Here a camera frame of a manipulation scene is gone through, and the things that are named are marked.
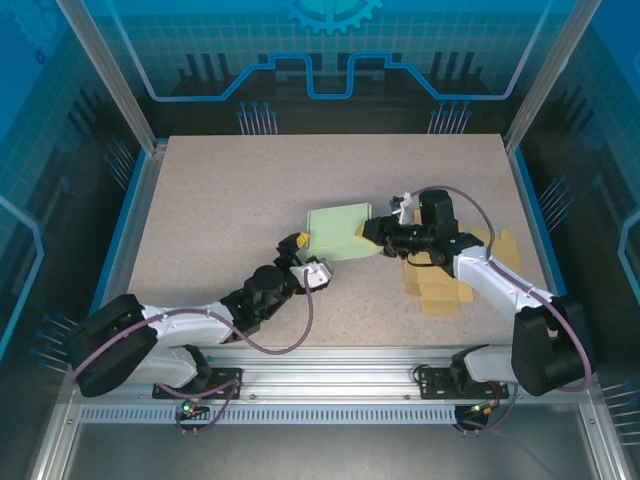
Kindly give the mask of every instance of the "table surface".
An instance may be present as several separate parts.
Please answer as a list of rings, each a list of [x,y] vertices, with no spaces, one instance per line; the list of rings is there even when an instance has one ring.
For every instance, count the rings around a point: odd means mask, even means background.
[[[463,189],[496,229],[515,237],[526,278],[540,263],[499,135],[304,135],[171,137],[129,291],[158,306],[203,305],[242,286],[306,228],[307,211],[369,202],[389,214],[392,195],[445,184]],[[458,221],[484,227],[453,195]],[[475,294],[457,317],[427,316],[405,293],[400,260],[382,255],[334,264],[314,294],[307,346],[435,346],[510,343],[512,320]],[[292,344],[307,305],[293,298],[252,338]]]

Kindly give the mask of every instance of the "metal post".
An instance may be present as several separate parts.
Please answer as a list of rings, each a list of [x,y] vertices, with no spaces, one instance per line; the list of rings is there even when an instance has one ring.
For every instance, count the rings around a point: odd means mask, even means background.
[[[82,0],[56,0],[140,146],[153,155],[157,140]]]
[[[533,82],[529,93],[516,113],[509,131],[505,136],[506,151],[514,152],[525,133],[533,123],[547,95],[551,91],[556,79],[564,70],[569,57],[576,48],[582,34],[589,26],[593,14],[598,9],[601,0],[577,0],[575,7],[569,14],[567,21],[558,34],[558,38],[551,47],[538,76]]]

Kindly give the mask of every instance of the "white work surface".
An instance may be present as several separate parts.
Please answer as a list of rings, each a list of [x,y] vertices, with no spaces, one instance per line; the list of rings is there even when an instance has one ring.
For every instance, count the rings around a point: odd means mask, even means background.
[[[515,237],[526,278],[544,280],[499,135],[308,135],[171,137],[129,291],[146,304],[199,305],[242,286],[277,256],[278,242],[306,228],[307,211],[389,199],[447,184],[472,195],[496,229]],[[484,223],[452,195],[466,228]],[[462,316],[424,315],[405,293],[403,265],[382,255],[334,264],[313,296],[307,346],[510,343],[512,320],[475,293]],[[293,298],[252,339],[287,346],[307,321]]]

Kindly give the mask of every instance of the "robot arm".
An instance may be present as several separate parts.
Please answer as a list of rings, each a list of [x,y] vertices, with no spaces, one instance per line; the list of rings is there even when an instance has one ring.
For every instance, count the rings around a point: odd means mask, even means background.
[[[367,221],[362,236],[383,247],[383,254],[406,259],[428,252],[434,267],[467,283],[496,309],[514,321],[511,346],[480,346],[453,357],[450,373],[458,390],[474,382],[490,380],[519,383],[532,395],[582,378],[583,358],[566,329],[551,314],[548,305],[560,312],[579,339],[589,359],[595,361],[582,307],[571,298],[556,297],[521,278],[495,257],[476,237],[458,231],[453,204],[445,190],[420,194],[422,225],[407,224],[407,194],[394,197],[397,216]]]
[[[160,308],[140,305],[131,294],[109,302],[71,330],[63,344],[74,369],[91,360],[77,377],[82,394],[102,395],[124,382],[202,392],[211,369],[199,347],[237,341],[237,332],[245,337],[257,332],[293,295],[305,293],[305,274],[312,292],[328,285],[332,271],[326,262],[310,258],[303,263],[297,257],[307,239],[306,234],[287,237],[273,265],[259,267],[241,289],[208,305]],[[109,339],[149,320],[95,355]]]

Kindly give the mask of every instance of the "glass wall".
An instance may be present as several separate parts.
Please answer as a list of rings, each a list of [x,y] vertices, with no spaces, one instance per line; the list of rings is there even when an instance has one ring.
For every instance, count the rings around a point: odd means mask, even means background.
[[[613,385],[631,378],[636,388],[638,18],[637,2],[602,2],[521,145],[566,288],[586,305],[594,326],[600,379]],[[627,418],[633,424],[637,412],[634,416],[632,410]]]
[[[89,0],[158,136],[505,132],[573,0]]]
[[[139,146],[54,2],[0,2],[0,47],[0,476],[24,478]]]

